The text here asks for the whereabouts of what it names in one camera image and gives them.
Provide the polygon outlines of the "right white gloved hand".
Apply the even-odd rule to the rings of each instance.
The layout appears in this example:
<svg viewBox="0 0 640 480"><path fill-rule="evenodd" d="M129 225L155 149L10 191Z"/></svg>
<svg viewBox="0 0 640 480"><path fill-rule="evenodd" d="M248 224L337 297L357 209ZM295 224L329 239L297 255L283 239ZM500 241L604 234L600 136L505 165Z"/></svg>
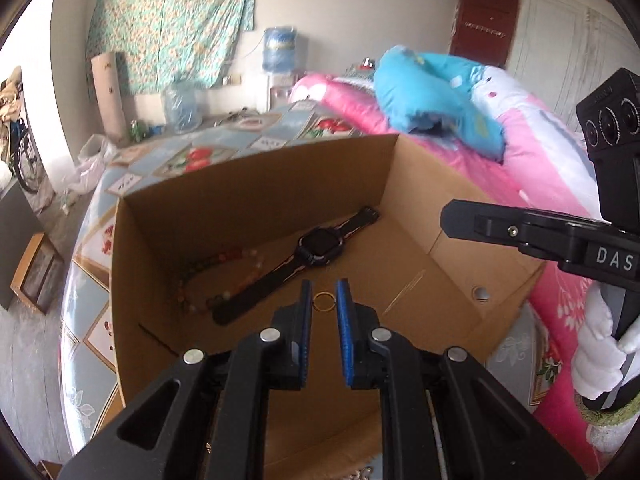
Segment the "right white gloved hand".
<svg viewBox="0 0 640 480"><path fill-rule="evenodd" d="M599 282L592 282L588 288L585 321L577 340L570 371L574 390L583 398L595 401L639 376L639 315L616 338L614 314Z"/></svg>

